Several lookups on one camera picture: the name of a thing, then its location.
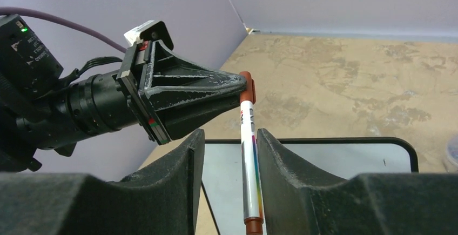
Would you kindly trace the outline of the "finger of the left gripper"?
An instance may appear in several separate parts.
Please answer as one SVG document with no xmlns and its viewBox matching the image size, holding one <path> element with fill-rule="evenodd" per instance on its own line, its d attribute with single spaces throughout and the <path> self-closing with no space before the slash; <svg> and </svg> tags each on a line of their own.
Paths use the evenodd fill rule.
<svg viewBox="0 0 458 235">
<path fill-rule="evenodd" d="M 188 61 L 167 48 L 163 41 L 148 44 L 145 63 L 139 89 L 147 98 L 226 97 L 247 89 L 246 77 Z"/>
<path fill-rule="evenodd" d="M 240 92 L 160 92 L 153 95 L 155 141 L 178 140 L 239 106 Z"/>
</svg>

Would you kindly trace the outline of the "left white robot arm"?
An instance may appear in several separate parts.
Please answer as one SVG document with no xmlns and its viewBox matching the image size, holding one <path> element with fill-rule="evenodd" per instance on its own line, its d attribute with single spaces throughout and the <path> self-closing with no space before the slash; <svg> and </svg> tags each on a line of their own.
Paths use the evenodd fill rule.
<svg viewBox="0 0 458 235">
<path fill-rule="evenodd" d="M 162 21 L 124 35 L 123 58 L 63 67 L 18 12 L 1 13 L 1 170 L 37 171 L 37 150 L 73 154 L 78 142 L 140 125 L 159 145 L 237 108 L 244 76 L 179 57 Z"/>
</svg>

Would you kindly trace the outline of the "white whiteboard marker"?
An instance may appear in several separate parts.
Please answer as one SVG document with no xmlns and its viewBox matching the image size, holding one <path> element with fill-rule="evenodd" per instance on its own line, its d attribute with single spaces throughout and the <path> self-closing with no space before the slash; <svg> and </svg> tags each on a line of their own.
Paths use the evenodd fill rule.
<svg viewBox="0 0 458 235">
<path fill-rule="evenodd" d="M 243 209 L 246 234 L 263 234 L 263 206 L 259 177 L 257 140 L 255 137 L 253 103 L 240 103 L 241 148 L 243 173 Z"/>
</svg>

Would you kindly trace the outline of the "brown marker cap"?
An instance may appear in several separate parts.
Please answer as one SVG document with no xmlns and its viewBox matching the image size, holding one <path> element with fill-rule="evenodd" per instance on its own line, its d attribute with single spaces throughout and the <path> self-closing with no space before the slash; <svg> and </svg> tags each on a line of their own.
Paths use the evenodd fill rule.
<svg viewBox="0 0 458 235">
<path fill-rule="evenodd" d="M 240 103 L 249 100 L 252 104 L 255 104 L 255 83 L 252 79 L 251 73 L 248 71 L 242 71 L 239 74 L 246 79 L 246 90 L 240 94 Z"/>
</svg>

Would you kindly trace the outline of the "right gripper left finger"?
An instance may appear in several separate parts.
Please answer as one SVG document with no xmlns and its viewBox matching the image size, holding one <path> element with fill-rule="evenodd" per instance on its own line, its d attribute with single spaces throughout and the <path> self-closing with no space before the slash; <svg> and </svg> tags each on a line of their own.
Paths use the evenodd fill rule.
<svg viewBox="0 0 458 235">
<path fill-rule="evenodd" d="M 1 174 L 1 234 L 194 234 L 202 129 L 118 182 L 89 174 Z"/>
</svg>

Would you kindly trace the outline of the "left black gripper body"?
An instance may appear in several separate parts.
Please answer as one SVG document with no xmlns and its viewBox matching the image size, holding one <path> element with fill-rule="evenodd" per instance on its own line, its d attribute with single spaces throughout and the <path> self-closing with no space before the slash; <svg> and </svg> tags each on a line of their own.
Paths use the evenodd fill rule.
<svg viewBox="0 0 458 235">
<path fill-rule="evenodd" d="M 150 140 L 159 145 L 171 141 L 153 106 L 146 97 L 145 84 L 149 66 L 152 41 L 136 41 L 127 49 L 116 82 L 124 94 L 128 108 L 132 111 L 139 125 L 145 130 Z"/>
</svg>

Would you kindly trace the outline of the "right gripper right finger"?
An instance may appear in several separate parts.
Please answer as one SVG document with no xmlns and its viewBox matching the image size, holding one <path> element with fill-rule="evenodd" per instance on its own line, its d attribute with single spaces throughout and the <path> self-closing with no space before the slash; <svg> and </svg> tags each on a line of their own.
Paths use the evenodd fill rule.
<svg viewBox="0 0 458 235">
<path fill-rule="evenodd" d="M 398 145 L 407 173 L 338 177 L 303 159 L 268 130 L 257 132 L 268 234 L 457 234 L 457 175 L 420 173 L 417 153 L 396 137 L 309 138 L 305 144 Z"/>
</svg>

